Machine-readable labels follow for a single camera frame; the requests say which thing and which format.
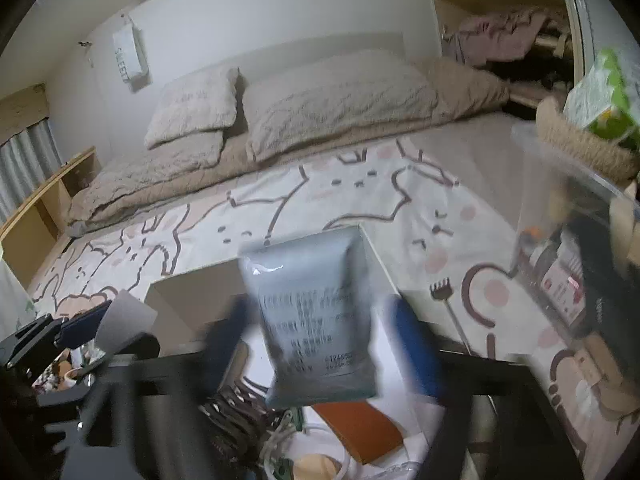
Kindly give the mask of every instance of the plastic bag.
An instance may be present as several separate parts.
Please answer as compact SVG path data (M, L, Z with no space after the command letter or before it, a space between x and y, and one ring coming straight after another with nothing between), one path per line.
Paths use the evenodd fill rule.
M376 394L368 350L373 294L357 227L246 252L241 270L275 368L270 406Z
M637 151L640 148L640 66L604 48L587 75L569 92L569 122Z

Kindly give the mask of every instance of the mattress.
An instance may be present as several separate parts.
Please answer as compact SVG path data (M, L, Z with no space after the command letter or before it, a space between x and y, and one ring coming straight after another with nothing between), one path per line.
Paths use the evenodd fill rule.
M487 114L213 186L78 238L30 293L40 313L72 315L122 289L144 298L151 282L233 258L246 242L361 223L422 319L460 339L429 293L449 278L452 309L475 352L529 355L585 477L599 480L638 418L599 412L572 354L507 273L522 186L522 154L510 139L517 121Z

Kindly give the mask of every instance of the clothes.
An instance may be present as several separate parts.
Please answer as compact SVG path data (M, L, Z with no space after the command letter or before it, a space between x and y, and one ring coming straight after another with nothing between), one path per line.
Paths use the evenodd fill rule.
M566 33L564 18L547 9L526 7L503 13L471 16L458 31L444 38L458 62L482 66L487 61L514 61L525 57L548 20L551 28Z

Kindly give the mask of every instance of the gray curtain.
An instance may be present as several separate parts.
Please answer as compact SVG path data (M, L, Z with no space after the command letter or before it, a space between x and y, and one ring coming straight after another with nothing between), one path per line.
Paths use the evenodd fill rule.
M47 119L0 146L0 222L62 166Z

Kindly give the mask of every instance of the pillow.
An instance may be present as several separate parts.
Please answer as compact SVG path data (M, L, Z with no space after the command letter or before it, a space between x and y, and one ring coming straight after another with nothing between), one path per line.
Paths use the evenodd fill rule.
M146 131L146 148L231 126L236 120L236 79L238 67L207 66L167 83Z
M448 57L431 57L415 63L449 105L451 120L497 110L509 100L507 84L498 76L456 63Z
M247 155L262 161L352 128L429 119L438 97L414 66L386 50L362 50L254 83L242 104Z

